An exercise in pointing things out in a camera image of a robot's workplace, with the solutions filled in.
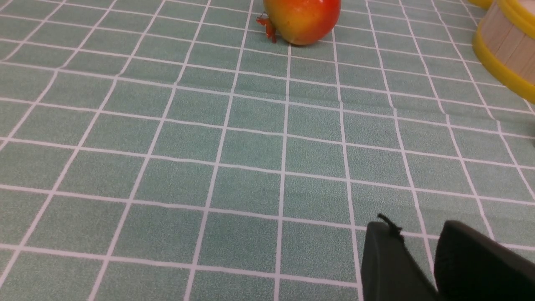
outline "green tile pattern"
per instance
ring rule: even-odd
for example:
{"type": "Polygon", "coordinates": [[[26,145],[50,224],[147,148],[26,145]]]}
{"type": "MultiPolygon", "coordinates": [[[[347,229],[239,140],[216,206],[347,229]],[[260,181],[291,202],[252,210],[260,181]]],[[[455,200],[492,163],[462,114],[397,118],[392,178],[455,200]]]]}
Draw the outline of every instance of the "green tile pattern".
{"type": "Polygon", "coordinates": [[[380,212],[428,277],[450,219],[534,261],[535,105],[485,11],[342,8],[290,47],[262,0],[0,0],[0,300],[362,301],[380,212]]]}

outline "pomegranate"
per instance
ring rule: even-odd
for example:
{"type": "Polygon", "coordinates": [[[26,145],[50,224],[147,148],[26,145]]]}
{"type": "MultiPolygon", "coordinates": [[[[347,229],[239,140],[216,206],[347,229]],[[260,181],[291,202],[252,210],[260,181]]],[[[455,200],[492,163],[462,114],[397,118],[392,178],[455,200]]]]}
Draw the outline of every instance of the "pomegranate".
{"type": "Polygon", "coordinates": [[[276,31],[290,44],[313,44],[338,22],[341,0],[264,0],[267,18],[256,22],[266,27],[266,36],[277,42],[276,31]]]}

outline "table surface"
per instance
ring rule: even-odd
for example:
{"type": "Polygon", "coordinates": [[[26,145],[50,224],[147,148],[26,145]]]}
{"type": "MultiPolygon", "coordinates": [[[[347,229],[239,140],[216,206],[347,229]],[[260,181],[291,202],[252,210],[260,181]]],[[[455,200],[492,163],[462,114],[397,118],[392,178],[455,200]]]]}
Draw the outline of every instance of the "table surface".
{"type": "Polygon", "coordinates": [[[428,276],[456,219],[535,261],[534,106],[463,0],[0,0],[0,300],[356,300],[365,226],[428,276]]]}

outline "yellow rim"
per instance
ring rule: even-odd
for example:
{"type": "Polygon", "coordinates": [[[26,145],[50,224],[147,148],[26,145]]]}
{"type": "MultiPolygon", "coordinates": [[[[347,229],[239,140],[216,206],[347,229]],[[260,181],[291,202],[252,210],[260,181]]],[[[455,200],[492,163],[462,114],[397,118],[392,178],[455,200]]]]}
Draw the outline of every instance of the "yellow rim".
{"type": "Polygon", "coordinates": [[[491,7],[492,0],[468,0],[473,5],[479,6],[480,8],[484,10],[488,10],[489,7],[491,7]]]}
{"type": "Polygon", "coordinates": [[[472,46],[474,53],[490,74],[520,97],[535,103],[535,86],[505,67],[492,55],[485,43],[483,43],[479,28],[473,37],[472,46]]]}
{"type": "Polygon", "coordinates": [[[505,17],[527,36],[535,40],[535,16],[518,0],[497,0],[505,17]]]}

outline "wooden bucket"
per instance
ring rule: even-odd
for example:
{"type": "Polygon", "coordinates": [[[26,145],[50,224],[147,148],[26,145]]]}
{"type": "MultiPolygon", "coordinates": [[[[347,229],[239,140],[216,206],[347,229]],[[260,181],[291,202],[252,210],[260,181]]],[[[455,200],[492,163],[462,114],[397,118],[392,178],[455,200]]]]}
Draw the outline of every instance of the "wooden bucket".
{"type": "Polygon", "coordinates": [[[535,103],[535,0],[495,0],[472,46],[497,80],[535,103]]]}
{"type": "Polygon", "coordinates": [[[488,8],[491,7],[492,1],[493,0],[468,0],[468,2],[472,3],[473,5],[479,6],[484,10],[488,10],[488,8]]]}

